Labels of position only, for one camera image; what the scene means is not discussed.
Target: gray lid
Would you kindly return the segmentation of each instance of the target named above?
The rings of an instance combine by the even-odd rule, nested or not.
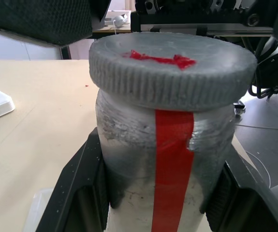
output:
[[[184,70],[153,60],[136,60],[135,50],[153,57],[182,55],[196,60]],[[207,37],[174,33],[129,33],[101,38],[89,51],[93,82],[136,105],[170,110],[206,110],[239,100],[257,66],[248,50]]]

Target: jar lid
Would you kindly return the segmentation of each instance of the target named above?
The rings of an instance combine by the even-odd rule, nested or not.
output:
[[[89,72],[103,91],[155,109],[198,111],[239,100],[257,67],[248,50],[208,37],[141,32],[96,40]]]

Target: red residue on lid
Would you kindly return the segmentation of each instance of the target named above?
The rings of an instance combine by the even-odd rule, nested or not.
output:
[[[181,70],[184,70],[194,64],[196,64],[197,62],[193,59],[190,59],[188,57],[184,57],[181,55],[174,55],[173,59],[171,58],[162,58],[162,57],[152,57],[152,56],[148,56],[146,54],[140,54],[134,50],[131,50],[130,56],[129,53],[124,54],[123,57],[129,57],[132,59],[137,59],[137,60],[154,60],[158,63],[162,63],[162,64],[173,64],[173,65],[177,65]]]

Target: jar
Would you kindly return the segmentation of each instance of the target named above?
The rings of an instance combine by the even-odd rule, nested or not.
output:
[[[180,57],[193,62],[181,67]],[[207,37],[131,33],[94,42],[89,62],[100,88],[107,231],[195,232],[231,146],[232,103],[256,58]]]

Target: black machine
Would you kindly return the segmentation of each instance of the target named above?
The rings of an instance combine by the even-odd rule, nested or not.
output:
[[[0,33],[66,46],[102,27],[109,4],[110,0],[0,0]],[[133,32],[194,30],[197,35],[242,41],[259,60],[253,81],[258,92],[250,87],[251,95],[262,98],[278,92],[278,54],[271,57],[278,45],[278,0],[256,0],[245,9],[235,0],[136,0],[136,9],[131,15]],[[270,35],[276,40],[263,53]],[[278,232],[278,201],[233,147],[231,153],[206,210],[211,230]],[[60,174],[37,232],[101,232],[109,202],[95,129]]]

